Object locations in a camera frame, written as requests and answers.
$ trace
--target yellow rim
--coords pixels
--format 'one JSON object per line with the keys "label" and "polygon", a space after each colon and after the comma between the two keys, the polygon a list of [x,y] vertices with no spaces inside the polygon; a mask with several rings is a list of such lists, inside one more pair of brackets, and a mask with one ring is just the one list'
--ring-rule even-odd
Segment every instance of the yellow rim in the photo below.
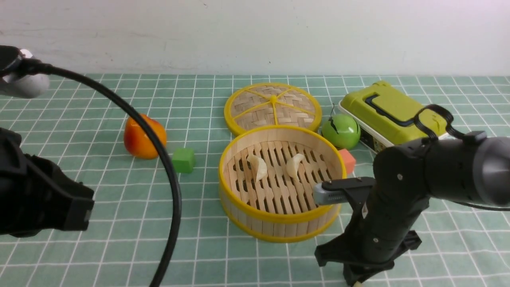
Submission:
{"label": "yellow rim", "polygon": [[249,235],[258,238],[260,240],[273,242],[273,243],[294,243],[299,241],[305,241],[307,239],[313,238],[321,233],[323,233],[326,229],[328,229],[333,222],[335,222],[335,219],[338,217],[338,214],[340,213],[340,209],[342,208],[341,205],[337,207],[337,211],[335,212],[335,215],[328,221],[324,226],[321,228],[315,230],[314,232],[307,233],[305,235],[296,236],[296,237],[276,237],[276,236],[269,236],[262,234],[260,232],[253,231],[249,228],[247,228],[245,225],[241,224],[237,219],[235,219],[230,212],[227,211],[225,208],[225,205],[223,204],[223,201],[221,201],[221,205],[223,206],[223,210],[226,213],[226,216],[242,231],[248,233]]}
{"label": "yellow rim", "polygon": [[[250,90],[252,88],[255,88],[255,87],[258,87],[258,86],[265,86],[265,85],[286,87],[287,89],[276,96],[276,101],[275,102],[271,101],[266,95],[263,95],[263,94],[260,94],[260,93],[257,93],[255,91],[251,91]],[[280,102],[280,101],[277,100],[283,94],[285,94],[285,93],[287,93],[287,92],[289,92],[291,90],[298,91],[301,94],[303,94],[305,97],[307,97],[310,100],[310,102],[312,103],[312,105],[314,106],[315,112],[312,113],[310,111],[307,111],[307,110],[304,110],[304,109],[301,109],[301,108],[298,108],[298,107],[294,107],[292,105],[289,105],[287,103],[283,103],[283,102]],[[243,111],[241,114],[233,117],[232,114],[230,113],[230,110],[231,110],[231,107],[232,107],[232,103],[237,98],[237,96],[239,96],[241,93],[246,92],[246,91],[249,91],[250,93],[256,94],[256,95],[260,96],[261,98],[267,99],[267,102],[259,104],[259,105],[256,105],[256,106],[253,106],[253,107]],[[223,110],[223,114],[225,116],[226,125],[227,125],[228,129],[234,134],[234,136],[238,136],[238,135],[246,132],[245,129],[243,129],[241,126],[236,124],[235,119],[240,117],[241,115],[247,113],[247,112],[250,112],[253,109],[259,108],[259,107],[264,106],[264,105],[272,105],[273,111],[275,111],[275,113],[274,113],[274,122],[276,123],[276,125],[278,125],[278,119],[276,118],[276,106],[275,106],[276,103],[278,103],[279,105],[282,105],[282,106],[287,106],[289,108],[293,108],[293,109],[299,110],[299,111],[304,112],[304,113],[314,114],[315,118],[314,118],[314,120],[312,121],[312,123],[310,124],[310,126],[307,129],[315,132],[319,128],[321,120],[322,120],[322,109],[320,107],[319,102],[310,93],[308,93],[307,91],[305,91],[303,89],[300,89],[298,87],[287,85],[287,84],[283,84],[283,83],[258,83],[258,84],[250,85],[250,86],[244,87],[244,88],[242,88],[240,90],[237,90],[226,101],[225,108]]]}
{"label": "yellow rim", "polygon": [[242,210],[247,215],[254,217],[256,219],[262,220],[262,221],[270,221],[270,222],[282,223],[282,224],[291,224],[291,223],[300,223],[303,221],[313,220],[317,217],[320,217],[320,216],[326,214],[333,207],[332,205],[319,206],[318,208],[316,208],[314,210],[303,212],[303,213],[298,213],[298,214],[274,214],[274,213],[261,211],[261,210],[258,210],[256,208],[251,207],[251,206],[245,204],[244,202],[242,202],[228,188],[227,181],[226,181],[225,176],[223,175],[223,172],[221,170],[221,167],[223,166],[223,163],[225,162],[225,152],[230,150],[232,148],[232,146],[239,139],[241,139],[243,136],[250,134],[250,133],[255,133],[258,131],[269,130],[269,129],[292,129],[292,130],[301,131],[301,132],[304,132],[304,133],[307,133],[307,134],[310,134],[310,135],[316,137],[317,140],[324,142],[331,148],[331,150],[334,151],[334,154],[337,156],[338,160],[340,161],[340,165],[342,167],[342,178],[347,177],[347,173],[345,171],[345,164],[342,159],[342,156],[340,156],[340,153],[338,152],[338,150],[329,141],[325,140],[319,134],[317,134],[311,130],[301,128],[301,127],[265,126],[265,127],[259,127],[256,129],[252,129],[252,130],[249,130],[249,131],[241,134],[240,136],[234,138],[234,140],[231,143],[229,143],[228,146],[225,148],[225,150],[223,151],[223,154],[221,154],[220,164],[219,164],[219,168],[218,168],[221,189],[225,191],[226,196],[228,196],[230,201],[235,206],[237,206],[240,210]]}

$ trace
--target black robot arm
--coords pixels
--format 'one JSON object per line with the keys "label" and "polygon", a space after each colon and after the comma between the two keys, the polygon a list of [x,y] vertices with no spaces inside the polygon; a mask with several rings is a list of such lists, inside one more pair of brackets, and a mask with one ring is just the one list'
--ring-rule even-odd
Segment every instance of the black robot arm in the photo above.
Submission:
{"label": "black robot arm", "polygon": [[0,128],[0,235],[87,230],[94,191],[52,161],[24,154],[21,136]]}
{"label": "black robot arm", "polygon": [[348,285],[392,269],[396,258],[420,246],[411,228],[430,198],[477,208],[510,204],[510,138],[480,131],[462,134],[451,127],[453,116],[444,108],[424,109],[442,115],[455,139],[438,140],[419,122],[418,113],[415,123],[428,137],[379,152],[374,178],[333,180],[315,188],[317,204],[348,202],[352,207],[345,232],[315,251],[319,266],[344,264]]}

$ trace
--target table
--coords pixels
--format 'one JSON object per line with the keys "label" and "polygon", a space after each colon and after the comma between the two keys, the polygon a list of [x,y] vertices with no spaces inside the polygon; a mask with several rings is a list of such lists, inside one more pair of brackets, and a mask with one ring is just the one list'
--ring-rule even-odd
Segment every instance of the table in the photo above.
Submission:
{"label": "table", "polygon": [[[423,104],[450,110],[461,131],[510,136],[510,77],[89,75],[115,89],[139,112],[166,126],[168,149],[193,148],[197,165],[180,175],[183,219],[172,286],[345,286],[339,264],[320,269],[317,244],[340,234],[352,210],[312,240],[256,241],[231,224],[218,200],[218,162],[232,135],[226,99],[260,82],[308,90],[323,107],[348,92],[385,80]],[[168,235],[171,195],[161,164],[137,160],[122,143],[125,114],[93,90],[53,77],[30,101],[0,98],[0,126],[23,136],[22,148],[58,163],[96,190],[89,230],[45,230],[17,240],[0,237],[0,286],[148,286]],[[358,145],[355,176],[372,176],[373,154]],[[414,229],[421,247],[365,286],[501,287],[510,282],[510,216],[431,200]]]}

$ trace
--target toy peach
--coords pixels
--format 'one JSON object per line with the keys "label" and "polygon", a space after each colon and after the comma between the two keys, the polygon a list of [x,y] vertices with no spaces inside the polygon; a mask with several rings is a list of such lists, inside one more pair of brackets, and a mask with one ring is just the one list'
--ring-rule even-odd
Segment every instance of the toy peach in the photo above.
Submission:
{"label": "toy peach", "polygon": [[[145,114],[142,114],[142,117],[154,130],[161,143],[166,146],[167,139],[165,128]],[[124,146],[131,155],[137,158],[154,159],[158,157],[158,153],[147,137],[147,134],[131,117],[127,119],[124,129]]]}

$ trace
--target black cable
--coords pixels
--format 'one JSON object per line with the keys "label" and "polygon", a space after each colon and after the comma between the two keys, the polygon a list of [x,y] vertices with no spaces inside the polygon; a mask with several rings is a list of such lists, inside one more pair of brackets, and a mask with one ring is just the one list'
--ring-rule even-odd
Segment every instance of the black cable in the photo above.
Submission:
{"label": "black cable", "polygon": [[507,208],[507,207],[490,207],[490,206],[476,205],[476,204],[465,203],[465,202],[457,202],[457,201],[454,201],[454,203],[456,203],[456,204],[460,204],[460,205],[463,205],[463,206],[467,206],[467,207],[472,207],[472,208],[476,208],[476,209],[481,209],[481,210],[489,210],[489,211],[510,211],[510,208]]}
{"label": "black cable", "polygon": [[159,287],[161,285],[161,282],[163,281],[166,270],[168,269],[168,265],[170,264],[172,254],[175,249],[175,244],[177,243],[177,236],[181,224],[182,213],[181,188],[179,187],[179,183],[177,181],[177,174],[175,172],[172,161],[165,147],[161,144],[155,132],[152,130],[149,124],[143,119],[143,117],[132,106],[130,106],[126,101],[124,101],[119,95],[117,95],[104,85],[86,76],[75,73],[73,71],[54,67],[50,64],[41,63],[39,60],[35,59],[25,59],[25,63],[23,65],[24,70],[26,71],[27,74],[56,75],[63,78],[68,78],[70,80],[75,80],[98,91],[99,93],[107,97],[110,101],[112,101],[114,104],[116,104],[119,108],[121,108],[124,112],[126,112],[128,116],[133,118],[133,120],[137,124],[139,124],[142,130],[147,134],[149,140],[156,148],[156,151],[158,152],[158,155],[161,159],[161,163],[165,168],[168,180],[170,181],[173,202],[172,222],[170,225],[168,241],[163,251],[163,255],[161,256],[161,261],[158,265],[158,268],[156,269],[156,273],[154,274],[152,282],[149,285],[149,287]]}
{"label": "black cable", "polygon": [[415,124],[415,126],[420,130],[422,131],[424,134],[426,134],[428,136],[428,139],[431,140],[431,141],[434,141],[434,140],[438,140],[438,135],[436,135],[436,133],[434,133],[434,131],[432,131],[431,129],[429,129],[428,127],[426,127],[421,121],[420,121],[420,114],[424,111],[424,110],[431,110],[433,112],[435,112],[436,114],[440,115],[442,118],[444,118],[444,120],[446,121],[446,132],[455,137],[455,138],[458,138],[458,139],[462,139],[462,137],[464,136],[464,133],[456,130],[453,126],[452,126],[452,123],[453,123],[453,115],[445,108],[439,106],[439,105],[436,105],[436,104],[430,104],[430,105],[427,105],[425,107],[423,107],[422,109],[420,109],[416,115],[414,116],[413,118],[413,122]]}

